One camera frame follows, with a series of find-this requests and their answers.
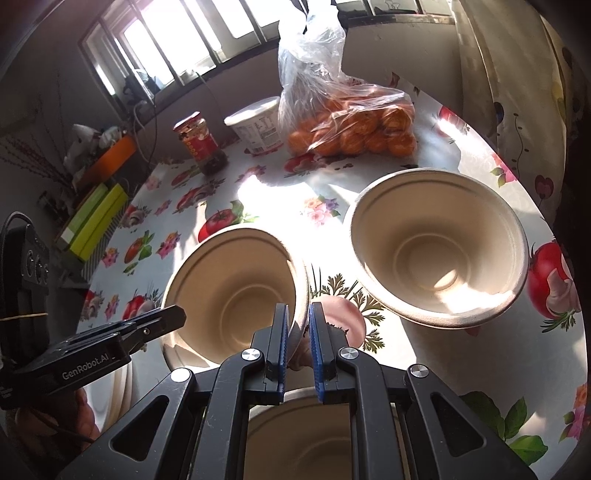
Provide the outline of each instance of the clear plastic bag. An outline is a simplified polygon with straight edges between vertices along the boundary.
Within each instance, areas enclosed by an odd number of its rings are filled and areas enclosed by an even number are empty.
[[[286,3],[279,23],[278,120],[292,153],[411,155],[417,142],[410,98],[342,72],[345,31],[337,8],[330,0],[309,0],[306,18]]]

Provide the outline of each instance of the white plastic tub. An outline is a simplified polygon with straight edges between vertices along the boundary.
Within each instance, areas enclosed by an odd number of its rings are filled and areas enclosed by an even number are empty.
[[[278,132],[279,97],[269,97],[238,110],[224,123],[247,144],[253,155],[276,150],[282,145]]]

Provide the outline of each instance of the rubber band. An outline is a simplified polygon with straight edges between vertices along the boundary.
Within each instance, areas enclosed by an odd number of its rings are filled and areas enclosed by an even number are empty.
[[[17,320],[17,319],[27,319],[27,318],[32,318],[32,317],[41,317],[43,315],[47,315],[47,312],[29,313],[27,315],[15,315],[14,317],[6,317],[5,319],[0,319],[0,322],[4,322],[5,320]]]

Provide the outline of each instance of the round table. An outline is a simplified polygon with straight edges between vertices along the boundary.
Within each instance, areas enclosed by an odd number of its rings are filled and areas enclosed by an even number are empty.
[[[583,319],[572,276],[552,231],[488,144],[440,103],[409,89],[417,111],[412,157],[293,158],[284,148],[252,157],[241,143],[229,166],[204,178],[193,160],[166,159],[142,186],[93,278],[79,331],[160,305],[172,273],[208,235],[255,222],[299,245],[312,297],[348,295],[366,320],[360,348],[401,369],[431,368],[531,466],[549,479],[589,423]],[[355,284],[342,226],[369,183],[406,168],[459,171],[493,188],[519,217],[532,252],[526,288],[503,315],[471,330],[400,319]],[[380,225],[373,228],[378,232]],[[137,401],[169,370],[160,344],[133,358]]]

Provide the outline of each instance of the beige bowl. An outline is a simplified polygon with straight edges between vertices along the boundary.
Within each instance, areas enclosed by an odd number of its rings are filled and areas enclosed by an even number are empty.
[[[161,337],[168,367],[213,368],[248,348],[256,330],[271,325],[275,304],[289,306],[288,355],[300,341],[307,317],[306,268],[270,233],[236,225],[207,238],[183,262],[164,293],[185,325]]]
[[[383,177],[345,218],[359,282],[383,305],[440,328],[481,325],[524,286],[525,232],[493,190],[429,168]]]
[[[394,408],[392,413],[404,451]],[[323,405],[313,387],[287,392],[279,406],[252,408],[244,480],[351,479],[349,418],[348,404]]]

